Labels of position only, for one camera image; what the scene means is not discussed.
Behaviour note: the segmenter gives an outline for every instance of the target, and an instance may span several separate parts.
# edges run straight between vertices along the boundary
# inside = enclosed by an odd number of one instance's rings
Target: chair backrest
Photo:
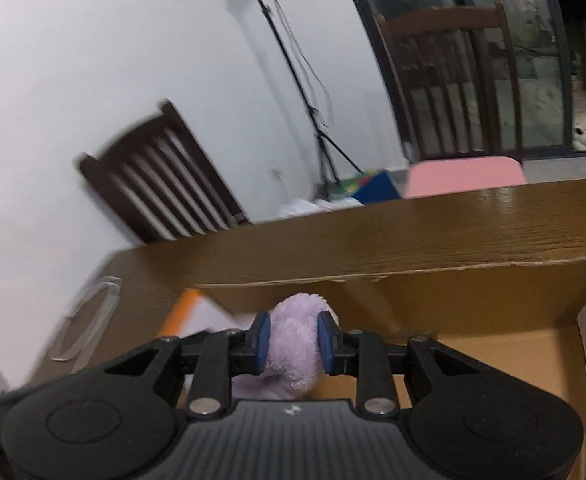
[[[431,7],[391,20],[376,19],[422,160],[510,155],[521,162],[518,72],[502,2],[495,2],[494,9]],[[488,39],[497,52],[489,51]],[[498,67],[502,74],[496,80],[493,59],[499,57],[506,58],[506,70]],[[512,96],[512,135],[503,135],[500,121],[500,107],[502,112],[510,107],[507,83]]]
[[[145,243],[248,222],[227,185],[170,101],[78,168]]]

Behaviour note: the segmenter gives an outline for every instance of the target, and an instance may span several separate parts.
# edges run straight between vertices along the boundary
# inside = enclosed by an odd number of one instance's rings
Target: screw
[[[219,400],[213,397],[200,397],[189,403],[189,409],[198,415],[212,415],[222,407]]]
[[[364,403],[364,409],[374,415],[386,415],[395,409],[395,403],[385,397],[373,397]]]

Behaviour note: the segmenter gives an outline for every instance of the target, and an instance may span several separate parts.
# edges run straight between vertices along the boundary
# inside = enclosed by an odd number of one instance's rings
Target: white logo
[[[290,408],[285,408],[284,413],[290,416],[295,416],[297,412],[301,412],[302,408],[299,407],[297,404],[291,404]]]

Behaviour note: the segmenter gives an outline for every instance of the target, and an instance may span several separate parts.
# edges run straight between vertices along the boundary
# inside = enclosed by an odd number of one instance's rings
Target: purple plush toy
[[[317,294],[296,294],[279,303],[271,312],[264,373],[235,377],[233,396],[289,400],[312,390],[324,373],[317,346],[317,315],[324,310],[338,322],[329,304]]]

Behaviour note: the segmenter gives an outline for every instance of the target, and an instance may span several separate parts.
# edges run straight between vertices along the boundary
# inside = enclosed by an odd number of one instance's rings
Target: stand pole
[[[271,27],[271,31],[273,33],[273,36],[275,36],[275,40],[278,42],[279,49],[282,51],[282,55],[284,56],[284,59],[287,62],[287,66],[289,67],[289,70],[291,71],[291,75],[293,76],[293,79],[295,80],[295,86],[297,86],[297,90],[299,91],[299,94],[302,97],[302,101],[304,101],[304,106],[307,109],[308,118],[313,123],[313,129],[315,130],[315,138],[317,139],[317,147],[318,147],[319,155],[320,155],[320,176],[322,178],[322,183],[323,183],[323,187],[324,187],[323,191],[324,191],[324,194],[326,196],[328,196],[328,187],[329,187],[329,184],[331,183],[331,181],[326,176],[325,167],[324,167],[324,159],[326,159],[326,162],[328,163],[328,166],[329,166],[329,169],[331,170],[331,174],[333,176],[334,182],[337,184],[337,186],[341,186],[342,183],[340,182],[340,179],[337,176],[337,170],[335,169],[335,164],[333,163],[333,160],[331,158],[331,155],[328,151],[328,148],[327,148],[324,140],[327,140],[328,142],[330,142],[330,144],[333,147],[335,147],[336,150],[338,150],[340,155],[342,155],[346,159],[346,161],[348,161],[348,163],[350,163],[353,166],[353,168],[355,168],[355,171],[358,171],[359,173],[361,173],[361,170],[358,168],[358,166],[355,164],[355,162],[353,162],[351,160],[351,158],[348,157],[346,155],[346,153],[344,153],[342,151],[342,149],[325,132],[323,132],[320,129],[320,127],[318,126],[317,120],[315,118],[315,108],[313,108],[311,106],[311,104],[308,102],[307,94],[304,92],[304,88],[302,87],[302,83],[300,82],[299,77],[297,76],[297,72],[295,72],[295,67],[293,66],[291,56],[289,56],[289,53],[288,53],[286,47],[284,46],[284,42],[282,41],[282,37],[279,34],[277,27],[275,26],[275,22],[273,21],[273,17],[271,16],[271,10],[269,9],[269,7],[266,6],[266,4],[264,3],[264,0],[257,0],[257,2],[260,6],[260,9],[262,10],[262,13],[264,14],[264,17],[266,18],[266,21],[269,22],[269,26]]]

